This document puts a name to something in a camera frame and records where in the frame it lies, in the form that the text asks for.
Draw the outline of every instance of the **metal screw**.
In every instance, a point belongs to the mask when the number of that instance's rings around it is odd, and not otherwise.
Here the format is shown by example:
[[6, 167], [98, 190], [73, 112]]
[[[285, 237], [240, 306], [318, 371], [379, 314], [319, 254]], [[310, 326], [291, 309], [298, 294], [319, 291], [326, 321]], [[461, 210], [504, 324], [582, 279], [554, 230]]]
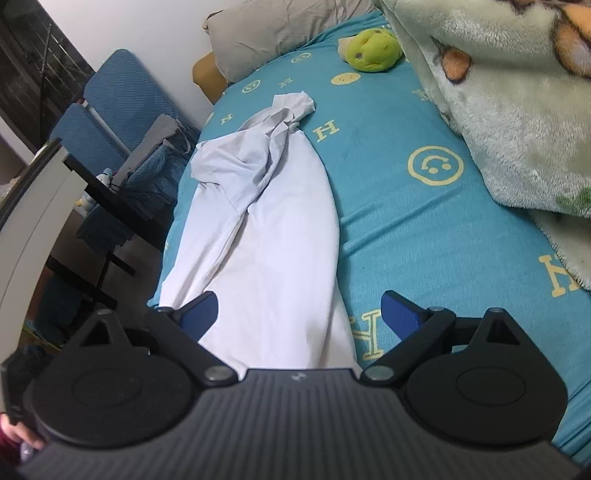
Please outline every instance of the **metal screw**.
[[216, 365], [205, 370], [205, 378], [212, 382], [223, 382], [233, 375], [232, 369], [226, 365]]
[[372, 382], [385, 382], [394, 376], [394, 370], [385, 365], [374, 365], [365, 371], [365, 376]]

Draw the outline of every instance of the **finger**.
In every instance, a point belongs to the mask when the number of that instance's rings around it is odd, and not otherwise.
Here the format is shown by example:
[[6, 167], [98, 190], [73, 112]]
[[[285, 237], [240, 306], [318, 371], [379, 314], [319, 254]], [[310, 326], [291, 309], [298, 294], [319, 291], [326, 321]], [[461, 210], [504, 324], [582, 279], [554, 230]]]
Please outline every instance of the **finger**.
[[15, 431], [24, 442], [27, 442], [34, 449], [41, 450], [45, 446], [43, 439], [22, 422], [17, 424]]
[[12, 442], [19, 443], [21, 439], [17, 435], [15, 429], [16, 427], [11, 425], [8, 415], [5, 413], [0, 414], [0, 430], [2, 430], [4, 435], [6, 435]]

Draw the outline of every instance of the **pillow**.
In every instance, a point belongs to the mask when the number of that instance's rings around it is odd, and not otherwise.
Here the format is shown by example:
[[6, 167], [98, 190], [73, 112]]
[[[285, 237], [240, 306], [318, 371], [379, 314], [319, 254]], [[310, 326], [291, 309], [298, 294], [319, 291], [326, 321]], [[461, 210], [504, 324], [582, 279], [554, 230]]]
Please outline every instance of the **pillow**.
[[217, 68], [231, 83], [324, 30], [374, 10], [371, 0], [247, 0], [205, 21]]

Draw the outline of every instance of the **fleece blanket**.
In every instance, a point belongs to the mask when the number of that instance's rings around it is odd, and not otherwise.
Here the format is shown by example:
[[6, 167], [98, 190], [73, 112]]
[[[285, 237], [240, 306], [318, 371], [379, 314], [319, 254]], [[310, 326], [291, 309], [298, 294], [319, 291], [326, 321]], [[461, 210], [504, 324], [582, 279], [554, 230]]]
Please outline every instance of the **fleece blanket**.
[[591, 289], [591, 7], [374, 1], [492, 197], [530, 209]]

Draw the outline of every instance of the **white wall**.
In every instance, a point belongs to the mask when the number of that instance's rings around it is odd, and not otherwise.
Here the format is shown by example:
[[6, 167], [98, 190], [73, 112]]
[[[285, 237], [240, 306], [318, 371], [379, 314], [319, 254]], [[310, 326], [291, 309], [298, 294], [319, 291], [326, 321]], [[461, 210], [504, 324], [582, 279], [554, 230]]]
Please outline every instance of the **white wall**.
[[191, 78], [211, 51], [203, 20], [241, 0], [40, 0], [90, 66], [98, 70], [117, 48], [134, 53], [199, 128], [212, 106]]
[[21, 160], [29, 165], [33, 160], [33, 152], [17, 137], [16, 133], [8, 126], [8, 124], [0, 117], [0, 137], [12, 148]]

